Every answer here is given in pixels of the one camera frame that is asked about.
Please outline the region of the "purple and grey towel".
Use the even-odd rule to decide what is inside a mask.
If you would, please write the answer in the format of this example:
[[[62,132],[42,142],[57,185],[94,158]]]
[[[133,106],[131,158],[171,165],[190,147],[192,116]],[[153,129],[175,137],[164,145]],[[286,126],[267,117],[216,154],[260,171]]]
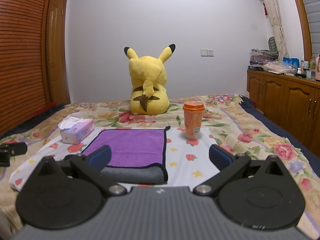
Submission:
[[[101,173],[127,184],[163,184],[168,181],[165,167],[167,131],[156,129],[105,129],[83,150],[88,156],[107,145],[111,159]]]

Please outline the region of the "wooden room door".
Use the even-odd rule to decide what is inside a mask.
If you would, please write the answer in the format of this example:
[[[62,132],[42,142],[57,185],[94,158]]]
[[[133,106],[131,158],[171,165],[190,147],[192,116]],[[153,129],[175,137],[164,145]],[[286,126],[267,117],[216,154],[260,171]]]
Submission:
[[[67,0],[49,0],[46,26],[46,63],[50,99],[70,103],[66,57],[65,21]]]

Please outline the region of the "pink tissue pack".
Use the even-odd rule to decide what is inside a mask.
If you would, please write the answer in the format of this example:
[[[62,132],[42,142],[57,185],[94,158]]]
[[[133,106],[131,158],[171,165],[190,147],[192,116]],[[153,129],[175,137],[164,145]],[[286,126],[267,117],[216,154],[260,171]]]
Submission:
[[[94,130],[93,119],[83,119],[70,116],[63,119],[59,124],[62,142],[65,144],[78,145]]]

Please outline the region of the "floral bed blanket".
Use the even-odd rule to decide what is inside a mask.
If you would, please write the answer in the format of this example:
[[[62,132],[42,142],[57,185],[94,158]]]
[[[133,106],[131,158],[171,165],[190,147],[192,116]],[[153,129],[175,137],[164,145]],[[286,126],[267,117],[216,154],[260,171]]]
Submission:
[[[298,227],[309,237],[319,237],[319,177],[300,148],[289,139],[271,132],[262,122],[248,114],[241,106],[238,94],[198,96],[197,101],[205,106],[202,128],[208,128],[219,142],[231,146],[233,154],[243,153],[254,160],[264,160],[276,154],[284,163],[301,189],[306,208]],[[58,124],[67,115],[81,113],[84,118],[93,119],[95,128],[183,128],[183,99],[173,100],[166,113],[161,115],[134,115],[127,101],[73,103],[53,114],[34,127],[23,128],[4,137],[1,142],[10,144],[25,142],[27,153],[12,157],[7,168],[1,168],[1,215],[8,221],[9,234],[21,229],[21,221],[15,211],[18,191],[10,187],[9,178],[30,155],[44,145],[60,137]]]

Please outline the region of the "orange lidded cup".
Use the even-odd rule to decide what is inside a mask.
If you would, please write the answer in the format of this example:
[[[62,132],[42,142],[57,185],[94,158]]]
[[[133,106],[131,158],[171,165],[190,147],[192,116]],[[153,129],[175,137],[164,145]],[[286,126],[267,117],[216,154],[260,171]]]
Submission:
[[[200,136],[204,104],[199,101],[185,101],[183,105],[185,136],[197,139]]]

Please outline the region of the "dark blue bed sheet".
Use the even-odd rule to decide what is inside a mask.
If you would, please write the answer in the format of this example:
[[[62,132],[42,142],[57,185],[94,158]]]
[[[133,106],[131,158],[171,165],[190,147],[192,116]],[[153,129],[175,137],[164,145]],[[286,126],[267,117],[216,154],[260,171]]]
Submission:
[[[242,102],[240,106],[250,115],[254,116],[260,122],[262,122],[271,132],[279,135],[280,137],[285,137],[289,139],[293,146],[300,148],[302,153],[309,161],[310,166],[312,167],[314,173],[319,177],[320,176],[320,159],[313,153],[311,153],[300,141],[298,141],[294,136],[292,136],[285,129],[281,128],[267,117],[262,115],[254,106],[253,101],[243,95],[240,96]]]

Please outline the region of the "yellow Pikachu plush toy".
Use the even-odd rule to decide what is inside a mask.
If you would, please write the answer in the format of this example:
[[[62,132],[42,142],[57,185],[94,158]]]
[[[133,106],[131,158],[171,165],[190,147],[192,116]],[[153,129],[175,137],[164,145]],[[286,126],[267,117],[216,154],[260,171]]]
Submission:
[[[124,53],[129,59],[129,74],[132,83],[130,111],[137,115],[163,114],[169,107],[165,84],[167,71],[164,63],[176,49],[175,44],[167,46],[159,57],[138,57],[129,47]]]

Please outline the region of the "wooden sideboard cabinet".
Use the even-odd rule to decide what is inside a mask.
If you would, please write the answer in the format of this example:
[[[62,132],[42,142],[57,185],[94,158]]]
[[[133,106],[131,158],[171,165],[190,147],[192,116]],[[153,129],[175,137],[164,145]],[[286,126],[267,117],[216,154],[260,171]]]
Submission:
[[[248,70],[247,92],[257,109],[319,156],[319,82]]]

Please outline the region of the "stack of folded fabrics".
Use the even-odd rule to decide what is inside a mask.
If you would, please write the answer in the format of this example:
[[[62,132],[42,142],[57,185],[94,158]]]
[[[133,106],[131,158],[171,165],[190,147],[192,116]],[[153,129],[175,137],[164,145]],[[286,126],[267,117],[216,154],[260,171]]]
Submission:
[[[278,59],[278,53],[269,50],[252,49],[248,70],[263,71],[263,65]]]

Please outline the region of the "blue box on cabinet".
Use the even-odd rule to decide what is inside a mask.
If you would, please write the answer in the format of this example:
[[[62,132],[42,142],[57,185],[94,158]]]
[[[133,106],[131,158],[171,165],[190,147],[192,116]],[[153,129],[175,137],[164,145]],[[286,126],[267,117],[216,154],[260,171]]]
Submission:
[[[299,59],[298,58],[290,58],[283,57],[283,64],[291,68],[299,68]]]

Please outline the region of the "green fan on cabinet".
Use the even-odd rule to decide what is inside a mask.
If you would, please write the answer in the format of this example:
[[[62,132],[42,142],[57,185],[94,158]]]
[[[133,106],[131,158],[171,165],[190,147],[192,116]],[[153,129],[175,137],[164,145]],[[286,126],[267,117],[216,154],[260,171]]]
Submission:
[[[273,36],[268,39],[268,48],[269,48],[269,51],[271,51],[273,53],[278,52],[276,41]]]

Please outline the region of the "pink bottle on cabinet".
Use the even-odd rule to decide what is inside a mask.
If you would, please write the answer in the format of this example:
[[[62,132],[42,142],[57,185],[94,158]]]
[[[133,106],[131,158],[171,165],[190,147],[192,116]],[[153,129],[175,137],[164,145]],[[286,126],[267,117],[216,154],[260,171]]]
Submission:
[[[315,79],[320,81],[320,54],[316,57]]]

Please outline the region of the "wooden slatted wardrobe door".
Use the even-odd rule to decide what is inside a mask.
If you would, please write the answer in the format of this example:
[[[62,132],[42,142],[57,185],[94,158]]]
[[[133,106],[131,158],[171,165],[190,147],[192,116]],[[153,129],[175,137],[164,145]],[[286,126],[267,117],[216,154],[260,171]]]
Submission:
[[[48,6],[49,0],[1,0],[1,133],[50,103]]]

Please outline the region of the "beige patterned curtain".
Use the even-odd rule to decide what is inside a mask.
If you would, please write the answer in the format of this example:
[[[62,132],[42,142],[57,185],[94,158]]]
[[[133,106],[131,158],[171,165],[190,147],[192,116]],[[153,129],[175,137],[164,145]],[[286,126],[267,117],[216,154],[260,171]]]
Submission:
[[[278,59],[282,61],[284,57],[289,56],[289,53],[287,50],[284,29],[281,22],[279,4],[277,0],[263,0],[263,2],[272,25],[273,36],[278,49]]]

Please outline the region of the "white wall switch plate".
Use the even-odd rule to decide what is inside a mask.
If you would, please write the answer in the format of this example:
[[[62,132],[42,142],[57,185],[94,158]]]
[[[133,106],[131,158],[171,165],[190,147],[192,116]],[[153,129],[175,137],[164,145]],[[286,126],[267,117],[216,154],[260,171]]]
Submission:
[[[200,53],[201,53],[201,56],[208,56],[208,57],[214,56],[214,51],[212,49],[201,49]]]

